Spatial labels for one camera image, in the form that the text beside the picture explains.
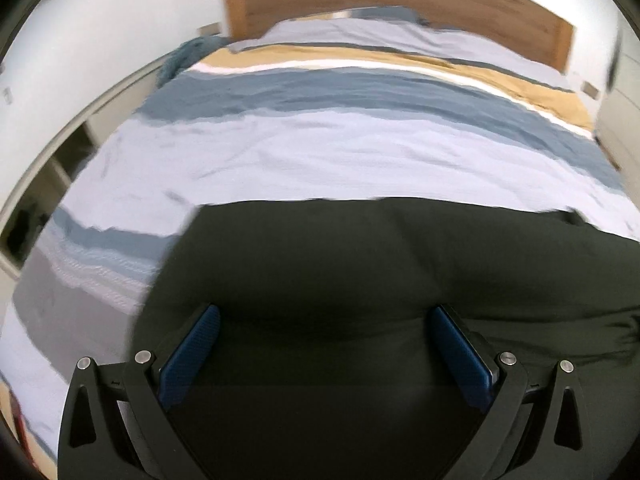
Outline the black puffer coat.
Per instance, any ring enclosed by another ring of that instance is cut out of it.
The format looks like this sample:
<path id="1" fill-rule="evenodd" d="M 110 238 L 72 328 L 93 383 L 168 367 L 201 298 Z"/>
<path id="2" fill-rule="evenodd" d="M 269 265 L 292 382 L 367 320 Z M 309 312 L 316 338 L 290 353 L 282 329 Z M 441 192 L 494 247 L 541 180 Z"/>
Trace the black puffer coat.
<path id="1" fill-rule="evenodd" d="M 596 478 L 639 431 L 639 245 L 574 212 L 417 198 L 206 206 L 131 350 L 157 348 L 204 304 L 219 332 L 169 416 L 209 476 L 441 474 L 471 425 L 445 398 L 439 306 L 533 378 L 576 365 Z"/>

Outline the white wardrobe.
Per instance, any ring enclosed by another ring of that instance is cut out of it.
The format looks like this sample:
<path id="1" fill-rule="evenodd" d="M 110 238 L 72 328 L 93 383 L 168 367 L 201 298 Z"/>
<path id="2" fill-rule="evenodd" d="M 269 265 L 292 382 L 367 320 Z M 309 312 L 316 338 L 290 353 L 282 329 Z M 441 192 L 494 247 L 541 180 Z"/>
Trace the white wardrobe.
<path id="1" fill-rule="evenodd" d="M 639 38 L 618 14 L 615 74 L 597 117 L 597 139 L 629 180 L 639 177 Z"/>

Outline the white open shelf unit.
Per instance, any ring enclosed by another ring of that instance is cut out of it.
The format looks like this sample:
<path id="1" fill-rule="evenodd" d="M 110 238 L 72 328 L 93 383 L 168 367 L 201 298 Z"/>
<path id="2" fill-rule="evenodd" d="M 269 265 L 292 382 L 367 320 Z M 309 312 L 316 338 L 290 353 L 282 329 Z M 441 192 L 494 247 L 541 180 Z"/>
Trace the white open shelf unit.
<path id="1" fill-rule="evenodd" d="M 1 269 L 17 278 L 80 166 L 154 91 L 163 56 L 88 104 L 46 144 L 1 207 Z"/>

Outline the striped bed duvet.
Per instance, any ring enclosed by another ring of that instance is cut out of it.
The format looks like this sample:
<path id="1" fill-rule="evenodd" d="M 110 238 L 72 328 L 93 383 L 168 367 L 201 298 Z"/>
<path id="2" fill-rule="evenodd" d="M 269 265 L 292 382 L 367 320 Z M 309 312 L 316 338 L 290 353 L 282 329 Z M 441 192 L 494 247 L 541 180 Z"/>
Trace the striped bed duvet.
<path id="1" fill-rule="evenodd" d="M 58 469 L 73 364 L 126 356 L 206 206 L 417 198 L 568 211 L 639 245 L 639 213 L 566 78 L 487 37 L 291 18 L 184 70 L 89 157 L 39 234 L 1 332 L 29 452 Z"/>

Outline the striped pillow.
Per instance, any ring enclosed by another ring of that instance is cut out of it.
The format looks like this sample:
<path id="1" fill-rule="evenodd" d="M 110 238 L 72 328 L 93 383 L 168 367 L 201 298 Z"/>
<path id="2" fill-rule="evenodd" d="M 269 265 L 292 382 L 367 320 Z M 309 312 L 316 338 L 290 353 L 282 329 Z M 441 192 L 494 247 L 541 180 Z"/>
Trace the striped pillow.
<path id="1" fill-rule="evenodd" d="M 425 18 L 406 6 L 360 6 L 335 11 L 331 18 L 360 18 L 360 20 L 378 20 L 388 22 L 408 22 L 416 25 L 427 25 Z"/>

